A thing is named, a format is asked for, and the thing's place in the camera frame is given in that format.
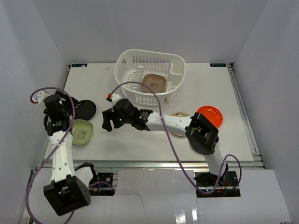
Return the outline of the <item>black round plate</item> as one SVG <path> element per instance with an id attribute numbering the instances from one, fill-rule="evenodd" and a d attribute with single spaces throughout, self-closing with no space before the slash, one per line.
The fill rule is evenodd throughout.
<path id="1" fill-rule="evenodd" d="M 81 100 L 75 105 L 75 119 L 89 121 L 96 113 L 96 104 L 91 100 Z"/>

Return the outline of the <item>green square panda plate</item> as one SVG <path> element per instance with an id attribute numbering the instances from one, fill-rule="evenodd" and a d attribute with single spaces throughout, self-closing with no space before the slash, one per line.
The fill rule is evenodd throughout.
<path id="1" fill-rule="evenodd" d="M 89 121 L 82 119 L 74 120 L 72 126 L 72 144 L 77 146 L 87 144 L 93 135 L 93 129 L 93 124 Z"/>

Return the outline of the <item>tan square panda plate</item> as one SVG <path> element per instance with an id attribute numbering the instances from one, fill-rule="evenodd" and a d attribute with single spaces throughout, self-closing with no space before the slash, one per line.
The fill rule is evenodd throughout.
<path id="1" fill-rule="evenodd" d="M 166 85 L 166 78 L 157 74 L 147 74 L 142 80 L 142 84 L 149 87 L 155 93 L 162 93 Z"/>

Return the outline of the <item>orange round plate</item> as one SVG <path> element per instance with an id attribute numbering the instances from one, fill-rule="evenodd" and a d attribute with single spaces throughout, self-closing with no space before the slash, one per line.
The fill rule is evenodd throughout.
<path id="1" fill-rule="evenodd" d="M 213 106 L 202 106 L 197 110 L 197 112 L 203 114 L 216 128 L 219 128 L 223 123 L 222 113 Z"/>

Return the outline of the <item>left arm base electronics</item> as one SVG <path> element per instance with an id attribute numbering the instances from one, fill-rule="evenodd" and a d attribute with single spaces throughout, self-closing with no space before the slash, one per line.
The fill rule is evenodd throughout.
<path id="1" fill-rule="evenodd" d="M 100 172 L 94 177 L 89 185 L 89 193 L 91 196 L 113 196 L 114 190 L 109 186 L 113 186 L 113 173 Z"/>

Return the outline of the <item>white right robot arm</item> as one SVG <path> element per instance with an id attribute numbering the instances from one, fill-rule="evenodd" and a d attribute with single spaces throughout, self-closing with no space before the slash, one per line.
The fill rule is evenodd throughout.
<path id="1" fill-rule="evenodd" d="M 164 131 L 186 137 L 191 148 L 203 155 L 208 164 L 211 181 L 222 186 L 228 180 L 228 165 L 219 150 L 218 129 L 201 113 L 176 117 L 161 115 L 153 110 L 138 109 L 126 98 L 121 98 L 108 110 L 102 112 L 102 128 L 112 131 L 130 124 L 139 131 Z"/>

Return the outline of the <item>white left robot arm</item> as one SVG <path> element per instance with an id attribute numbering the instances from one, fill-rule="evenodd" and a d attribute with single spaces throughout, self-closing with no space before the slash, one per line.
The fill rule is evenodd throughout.
<path id="1" fill-rule="evenodd" d="M 99 175 L 91 163 L 73 165 L 73 107 L 68 96 L 56 91 L 43 102 L 44 125 L 54 151 L 50 183 L 43 188 L 43 193 L 56 214 L 62 216 L 91 203 L 88 189 L 98 183 Z"/>

